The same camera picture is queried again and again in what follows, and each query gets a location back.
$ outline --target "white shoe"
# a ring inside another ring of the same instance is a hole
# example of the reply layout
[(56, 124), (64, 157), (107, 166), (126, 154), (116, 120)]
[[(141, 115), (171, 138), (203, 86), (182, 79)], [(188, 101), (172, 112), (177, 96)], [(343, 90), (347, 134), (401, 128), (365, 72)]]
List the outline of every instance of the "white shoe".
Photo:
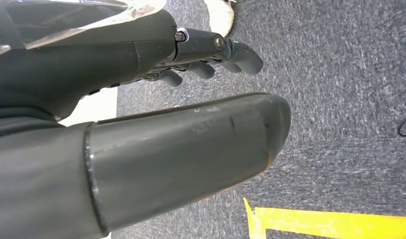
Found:
[(229, 34), (234, 24), (235, 13), (231, 6), (232, 1), (234, 0), (204, 0), (209, 10), (210, 28), (212, 32), (222, 37)]

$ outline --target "robotic hand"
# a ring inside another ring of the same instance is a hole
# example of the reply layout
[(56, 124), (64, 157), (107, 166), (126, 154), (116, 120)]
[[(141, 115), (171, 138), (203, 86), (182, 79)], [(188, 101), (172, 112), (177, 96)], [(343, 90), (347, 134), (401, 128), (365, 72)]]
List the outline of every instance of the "robotic hand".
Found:
[[(91, 9), (113, 6), (102, 2)], [(63, 4), (53, 10), (73, 3)], [(104, 87), (177, 86), (175, 70), (208, 79), (211, 64), (256, 74), (263, 62), (243, 43), (177, 28), (164, 10), (28, 47), (48, 26), (74, 22), (37, 18), (0, 30), (11, 48), (0, 53), (0, 239), (101, 238), (259, 174), (283, 146), (289, 105), (263, 93), (63, 127), (81, 97)]]

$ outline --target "yellow floor marking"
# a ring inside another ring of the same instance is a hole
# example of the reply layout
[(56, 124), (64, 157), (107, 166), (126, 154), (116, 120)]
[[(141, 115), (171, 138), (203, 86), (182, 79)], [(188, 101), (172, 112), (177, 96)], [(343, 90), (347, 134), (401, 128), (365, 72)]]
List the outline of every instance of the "yellow floor marking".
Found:
[(406, 217), (257, 207), (251, 210), (245, 198), (244, 203), (250, 239), (266, 239), (266, 229), (335, 239), (406, 239)]

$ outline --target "gray carpet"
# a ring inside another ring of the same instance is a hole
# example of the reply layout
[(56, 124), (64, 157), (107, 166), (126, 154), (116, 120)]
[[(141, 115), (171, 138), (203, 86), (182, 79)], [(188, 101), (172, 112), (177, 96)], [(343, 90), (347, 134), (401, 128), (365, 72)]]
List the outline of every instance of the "gray carpet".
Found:
[[(178, 25), (209, 29), (200, 1), (169, 0)], [(268, 172), (214, 197), (117, 232), (117, 239), (246, 239), (252, 206), (406, 215), (406, 1), (240, 0), (230, 37), (265, 62), (257, 76), (120, 87), (118, 115), (263, 91), (293, 119)], [(268, 239), (316, 238), (268, 231)]]

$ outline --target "wire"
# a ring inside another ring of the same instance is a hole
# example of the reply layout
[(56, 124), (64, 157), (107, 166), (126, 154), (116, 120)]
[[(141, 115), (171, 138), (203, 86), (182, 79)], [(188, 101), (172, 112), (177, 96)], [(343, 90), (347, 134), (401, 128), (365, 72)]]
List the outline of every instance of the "wire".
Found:
[(401, 137), (406, 137), (406, 134), (401, 133), (401, 129), (404, 126), (405, 123), (406, 123), (406, 117), (402, 120), (402, 122), (398, 126), (397, 132), (398, 132), (399, 136), (401, 136)]

